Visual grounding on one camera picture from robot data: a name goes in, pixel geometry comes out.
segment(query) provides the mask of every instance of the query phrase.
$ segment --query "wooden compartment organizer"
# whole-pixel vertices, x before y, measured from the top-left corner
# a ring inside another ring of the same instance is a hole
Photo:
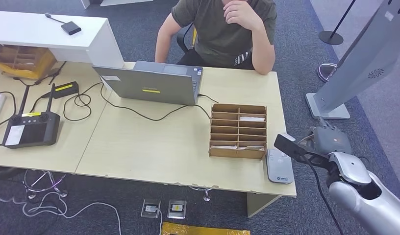
[[[210,125],[210,156],[252,159],[265,156],[265,106],[214,104]]]

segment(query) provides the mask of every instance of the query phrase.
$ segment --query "gray laptop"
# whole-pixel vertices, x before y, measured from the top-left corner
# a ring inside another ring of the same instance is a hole
[[[122,98],[196,105],[202,67],[137,61],[134,69],[93,66]]]

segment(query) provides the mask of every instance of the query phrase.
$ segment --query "man's hand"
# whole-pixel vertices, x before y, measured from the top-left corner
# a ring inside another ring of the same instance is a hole
[[[223,10],[225,11],[223,16],[228,24],[237,23],[251,31],[264,27],[261,18],[246,1],[231,1],[224,6]]]

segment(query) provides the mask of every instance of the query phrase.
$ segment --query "yellow label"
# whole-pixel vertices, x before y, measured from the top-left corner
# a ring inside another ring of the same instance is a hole
[[[142,89],[143,92],[151,92],[151,93],[161,93],[160,91],[155,91],[155,90],[145,90]]]
[[[57,88],[55,91],[61,91],[61,90],[70,88],[70,87],[72,87],[72,86],[73,86],[73,84],[70,84],[70,85],[67,85],[67,86],[64,86],[64,87]]]
[[[40,116],[40,112],[35,112],[35,113],[28,113],[28,114],[22,114],[22,117],[33,117],[33,116]]]

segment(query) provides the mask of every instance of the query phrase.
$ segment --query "olive green t-shirt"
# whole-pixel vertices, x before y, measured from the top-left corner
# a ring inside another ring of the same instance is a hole
[[[270,43],[274,44],[276,10],[272,0],[248,0],[262,19]],[[198,32],[196,52],[209,64],[233,66],[235,59],[251,51],[252,32],[226,23],[222,0],[179,0],[171,10],[174,20],[185,27],[194,23]]]

